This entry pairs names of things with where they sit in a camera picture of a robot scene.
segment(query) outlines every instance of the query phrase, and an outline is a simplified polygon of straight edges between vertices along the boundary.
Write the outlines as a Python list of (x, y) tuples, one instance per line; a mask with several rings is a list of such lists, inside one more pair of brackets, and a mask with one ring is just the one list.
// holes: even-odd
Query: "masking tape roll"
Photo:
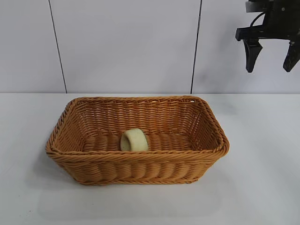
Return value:
[(141, 129), (125, 131), (121, 137), (122, 151), (147, 151), (148, 143), (145, 134)]

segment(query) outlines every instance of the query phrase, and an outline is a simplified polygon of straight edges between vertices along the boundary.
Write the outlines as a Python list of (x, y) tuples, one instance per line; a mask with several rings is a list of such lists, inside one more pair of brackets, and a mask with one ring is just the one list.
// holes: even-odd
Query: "table surface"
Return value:
[(193, 184), (82, 186), (45, 154), (65, 105), (82, 96), (0, 94), (1, 225), (298, 225), (300, 95), (197, 95), (229, 153)]

